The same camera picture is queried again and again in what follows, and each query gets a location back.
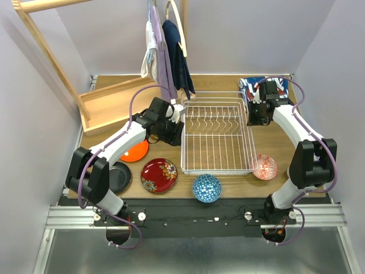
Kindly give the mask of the white brown metal cup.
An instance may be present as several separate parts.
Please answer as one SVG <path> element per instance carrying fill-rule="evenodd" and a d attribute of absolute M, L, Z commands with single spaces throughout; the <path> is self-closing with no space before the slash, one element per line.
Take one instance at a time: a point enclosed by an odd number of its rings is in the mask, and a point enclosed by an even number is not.
<path fill-rule="evenodd" d="M 289 168 L 284 172 L 284 178 L 285 180 L 289 178 Z"/>

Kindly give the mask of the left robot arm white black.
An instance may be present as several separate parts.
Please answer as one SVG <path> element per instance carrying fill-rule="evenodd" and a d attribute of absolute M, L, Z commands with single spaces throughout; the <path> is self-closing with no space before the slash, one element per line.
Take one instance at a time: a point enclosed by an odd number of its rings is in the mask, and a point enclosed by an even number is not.
<path fill-rule="evenodd" d="M 130 116 L 129 121 L 115 134 L 90 149 L 77 148 L 71 158 L 65 186 L 78 194 L 79 205 L 87 201 L 107 212 L 113 225 L 126 220 L 126 203 L 110 190 L 110 168 L 130 148 L 147 140 L 151 135 L 171 146 L 181 144 L 184 123 L 180 120 L 185 107 L 170 104 L 155 97 L 141 113 Z"/>

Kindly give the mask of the red white patterned bowl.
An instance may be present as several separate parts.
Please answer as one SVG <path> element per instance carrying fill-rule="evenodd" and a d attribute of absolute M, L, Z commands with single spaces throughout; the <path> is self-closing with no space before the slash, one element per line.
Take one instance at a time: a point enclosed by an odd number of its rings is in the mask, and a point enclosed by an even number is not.
<path fill-rule="evenodd" d="M 253 175 L 260 180 L 272 180 L 278 174 L 275 160 L 265 154 L 256 155 L 250 165 Z"/>

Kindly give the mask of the white wire dish rack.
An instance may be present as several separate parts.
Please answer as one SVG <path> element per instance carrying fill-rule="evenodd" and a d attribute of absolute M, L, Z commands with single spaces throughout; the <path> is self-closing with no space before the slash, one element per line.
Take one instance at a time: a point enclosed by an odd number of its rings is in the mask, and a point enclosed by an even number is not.
<path fill-rule="evenodd" d="M 199 91 L 180 104 L 181 169 L 187 175 L 247 175 L 257 166 L 248 109 L 240 91 Z"/>

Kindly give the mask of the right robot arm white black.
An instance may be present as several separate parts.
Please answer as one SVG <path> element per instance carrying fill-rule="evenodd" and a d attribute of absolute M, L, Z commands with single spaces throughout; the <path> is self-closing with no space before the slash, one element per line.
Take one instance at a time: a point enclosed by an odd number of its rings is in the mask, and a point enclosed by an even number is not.
<path fill-rule="evenodd" d="M 248 126 L 268 126 L 275 122 L 284 130 L 295 147 L 287 170 L 287 181 L 270 194 L 261 210 L 268 224 L 277 224 L 294 209 L 294 204 L 308 193 L 325 193 L 338 180 L 337 143 L 319 135 L 300 115 L 278 86 L 280 78 L 263 77 L 242 89 L 248 109 Z"/>

